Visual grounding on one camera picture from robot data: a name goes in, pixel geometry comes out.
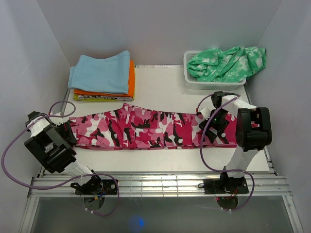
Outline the pink camouflage trousers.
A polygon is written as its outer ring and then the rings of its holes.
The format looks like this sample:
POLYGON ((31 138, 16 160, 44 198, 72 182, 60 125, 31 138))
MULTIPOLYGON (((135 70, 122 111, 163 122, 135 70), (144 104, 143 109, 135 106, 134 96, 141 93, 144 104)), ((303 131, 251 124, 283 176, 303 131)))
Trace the pink camouflage trousers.
POLYGON ((225 116, 227 127, 210 127, 206 135, 199 125, 201 114, 145 109, 125 103, 122 108, 71 117, 69 125, 76 146, 89 150, 157 150, 203 147, 235 148, 236 119, 225 116))

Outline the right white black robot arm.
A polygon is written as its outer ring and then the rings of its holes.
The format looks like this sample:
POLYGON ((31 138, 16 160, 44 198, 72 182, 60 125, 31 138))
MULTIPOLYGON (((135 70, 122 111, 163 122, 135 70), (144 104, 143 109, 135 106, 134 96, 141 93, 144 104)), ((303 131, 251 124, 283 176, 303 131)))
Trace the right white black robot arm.
POLYGON ((208 129, 213 128, 222 134, 228 126, 225 116, 230 113, 236 119, 235 140, 237 147, 230 162, 220 171, 220 178, 212 184, 220 187, 226 193, 235 188, 246 187, 246 170, 260 150, 272 142, 270 112, 266 107, 256 107, 232 92, 218 91, 209 96, 214 106, 196 108, 196 113, 204 117, 199 125, 202 135, 208 135, 208 129))

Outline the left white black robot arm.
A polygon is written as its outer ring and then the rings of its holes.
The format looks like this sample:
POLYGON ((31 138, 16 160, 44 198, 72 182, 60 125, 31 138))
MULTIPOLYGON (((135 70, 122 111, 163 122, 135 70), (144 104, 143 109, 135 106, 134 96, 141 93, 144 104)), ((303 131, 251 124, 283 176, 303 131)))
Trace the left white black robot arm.
POLYGON ((28 115, 26 127, 31 137, 25 147, 50 173, 66 173, 77 177, 70 186, 78 193, 91 195, 104 190, 102 179, 93 170, 80 164, 73 147, 77 141, 68 121, 61 118, 44 118, 45 114, 33 111, 28 115))

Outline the yellow patterned folded trousers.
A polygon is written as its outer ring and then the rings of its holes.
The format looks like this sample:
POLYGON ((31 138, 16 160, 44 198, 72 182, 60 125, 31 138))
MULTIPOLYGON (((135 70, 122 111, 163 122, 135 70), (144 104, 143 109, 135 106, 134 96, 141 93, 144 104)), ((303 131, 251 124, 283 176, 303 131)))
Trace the yellow patterned folded trousers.
POLYGON ((110 97, 110 96, 99 96, 99 95, 78 95, 73 94, 73 99, 76 101, 132 101, 134 97, 110 97))

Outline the green tie-dye trousers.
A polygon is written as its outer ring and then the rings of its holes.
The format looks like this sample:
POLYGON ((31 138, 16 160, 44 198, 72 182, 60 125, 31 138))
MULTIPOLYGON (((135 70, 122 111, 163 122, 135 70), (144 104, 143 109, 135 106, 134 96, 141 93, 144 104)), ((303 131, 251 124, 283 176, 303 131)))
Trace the green tie-dye trousers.
POLYGON ((212 48, 193 56, 187 71, 199 82, 239 83, 265 69, 266 49, 233 47, 226 51, 212 48))

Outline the light blue folded trousers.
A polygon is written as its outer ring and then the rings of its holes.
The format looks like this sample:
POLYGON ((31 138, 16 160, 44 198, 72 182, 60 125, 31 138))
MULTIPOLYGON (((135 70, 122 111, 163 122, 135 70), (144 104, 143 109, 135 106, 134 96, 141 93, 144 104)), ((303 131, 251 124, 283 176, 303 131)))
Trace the light blue folded trousers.
POLYGON ((81 55, 78 63, 70 68, 68 88, 87 92, 128 94, 130 52, 96 59, 81 55))

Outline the orange folded trousers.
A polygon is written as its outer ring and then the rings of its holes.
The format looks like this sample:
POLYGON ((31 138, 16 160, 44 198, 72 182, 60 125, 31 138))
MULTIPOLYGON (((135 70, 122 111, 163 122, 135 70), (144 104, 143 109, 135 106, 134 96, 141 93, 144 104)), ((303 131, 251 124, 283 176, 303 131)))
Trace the orange folded trousers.
POLYGON ((133 99, 135 96, 135 65, 134 61, 130 60, 129 68, 129 80, 128 80, 128 93, 127 94, 108 94, 108 93, 98 93, 98 92, 87 92, 83 90, 74 89, 74 98, 84 99, 85 97, 97 96, 97 97, 107 97, 107 98, 123 98, 123 99, 133 99))

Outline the white plastic basket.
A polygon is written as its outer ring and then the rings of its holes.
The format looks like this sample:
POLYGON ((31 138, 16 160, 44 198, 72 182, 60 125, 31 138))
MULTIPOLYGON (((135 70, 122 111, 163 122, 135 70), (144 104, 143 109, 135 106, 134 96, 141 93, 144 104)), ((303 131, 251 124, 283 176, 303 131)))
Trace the white plastic basket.
POLYGON ((196 78, 190 75, 187 69, 188 61, 200 53, 200 51, 186 51, 183 57, 183 70, 184 70, 184 79, 186 81, 186 86, 189 89, 198 89, 198 90, 221 90, 221 91, 232 91, 236 88, 246 84, 246 79, 241 80, 238 83, 218 83, 218 82, 199 82, 196 78))

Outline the aluminium frame rail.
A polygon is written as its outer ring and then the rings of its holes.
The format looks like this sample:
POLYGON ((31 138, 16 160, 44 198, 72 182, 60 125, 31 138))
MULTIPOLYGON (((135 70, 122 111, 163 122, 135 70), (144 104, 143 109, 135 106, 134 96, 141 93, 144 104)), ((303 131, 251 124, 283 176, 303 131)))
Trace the aluminium frame rail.
MULTIPOLYGON (((118 173, 114 177, 119 181, 121 197, 202 197, 204 191, 198 185, 203 179, 217 178, 215 173, 175 173, 175 174, 126 174, 118 173)), ((295 233, 303 232, 297 215, 292 194, 285 176, 273 172, 254 173, 253 179, 247 178, 248 186, 255 182, 253 196, 282 197, 287 215, 295 233)), ((74 197, 69 184, 52 190, 34 190, 29 192, 20 232, 29 233, 34 222, 40 197, 74 197)))

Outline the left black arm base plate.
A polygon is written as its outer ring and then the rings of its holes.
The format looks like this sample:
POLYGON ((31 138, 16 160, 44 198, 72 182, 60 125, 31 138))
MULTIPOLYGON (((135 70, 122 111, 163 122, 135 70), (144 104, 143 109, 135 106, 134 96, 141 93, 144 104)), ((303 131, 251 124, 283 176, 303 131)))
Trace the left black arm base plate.
MULTIPOLYGON (((73 185, 79 186, 78 183, 72 183, 70 186, 72 188, 73 185)), ((102 179, 102 181, 99 183, 99 188, 97 191, 87 191, 87 192, 82 192, 81 190, 79 190, 78 188, 74 188, 75 189, 75 194, 76 195, 116 195, 117 194, 117 187, 115 182, 112 179, 102 179)))

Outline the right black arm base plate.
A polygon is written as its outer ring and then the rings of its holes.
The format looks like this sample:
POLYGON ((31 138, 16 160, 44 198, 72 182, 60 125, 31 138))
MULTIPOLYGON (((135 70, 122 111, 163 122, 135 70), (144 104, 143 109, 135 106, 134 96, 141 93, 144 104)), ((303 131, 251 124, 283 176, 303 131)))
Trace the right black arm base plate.
POLYGON ((246 179, 229 178, 228 180, 221 179, 204 179, 205 194, 248 194, 249 189, 246 179))

